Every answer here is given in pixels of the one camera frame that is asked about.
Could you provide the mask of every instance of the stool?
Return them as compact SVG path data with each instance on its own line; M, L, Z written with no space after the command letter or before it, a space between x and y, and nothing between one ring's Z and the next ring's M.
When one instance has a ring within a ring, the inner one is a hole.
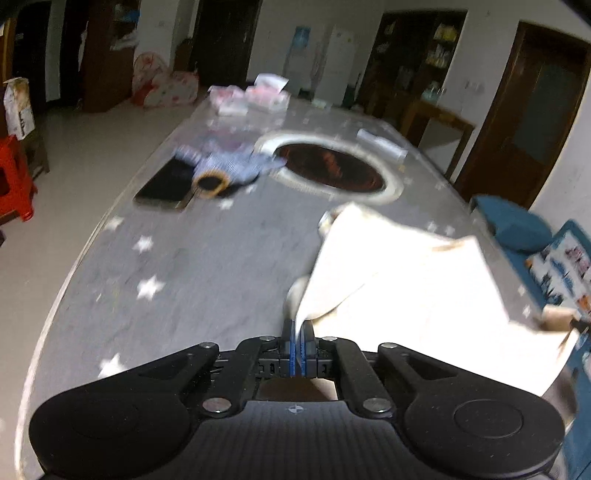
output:
M33 216L31 194L36 192L17 138L10 135L0 140L0 216L16 210L26 222Z

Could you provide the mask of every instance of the doorway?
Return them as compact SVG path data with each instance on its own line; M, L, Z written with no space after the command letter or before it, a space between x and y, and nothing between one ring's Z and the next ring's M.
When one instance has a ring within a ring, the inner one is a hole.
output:
M491 109L456 184L468 201L497 195L529 208L573 125L591 66L591 45L520 22Z
M245 86L261 0L199 2L190 65L200 83Z
M29 80L33 113L46 109L45 51L51 2L26 5L19 12L14 34L12 76Z
M89 0L66 1L60 49L60 102L64 106L76 106L82 98L80 49L89 19L89 10Z

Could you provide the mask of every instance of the white refrigerator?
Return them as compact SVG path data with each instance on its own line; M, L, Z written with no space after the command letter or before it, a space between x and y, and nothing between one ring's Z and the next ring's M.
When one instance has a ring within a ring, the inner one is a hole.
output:
M338 27L327 31L318 49L312 72L314 98L340 106L349 83L355 38L351 32Z

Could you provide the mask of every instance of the tiled floor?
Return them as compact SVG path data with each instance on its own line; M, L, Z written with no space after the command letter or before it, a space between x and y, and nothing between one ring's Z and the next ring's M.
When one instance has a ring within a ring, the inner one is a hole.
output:
M0 478L15 478L22 386L47 313L105 211L150 153L194 107L107 113L51 111L40 127L51 172L36 184L34 217L0 229Z

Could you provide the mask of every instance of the phone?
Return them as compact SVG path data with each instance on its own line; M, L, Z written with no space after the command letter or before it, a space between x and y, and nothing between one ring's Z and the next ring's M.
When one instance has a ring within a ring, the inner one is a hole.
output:
M194 167L177 158L170 159L135 195L142 205L184 209L193 197Z

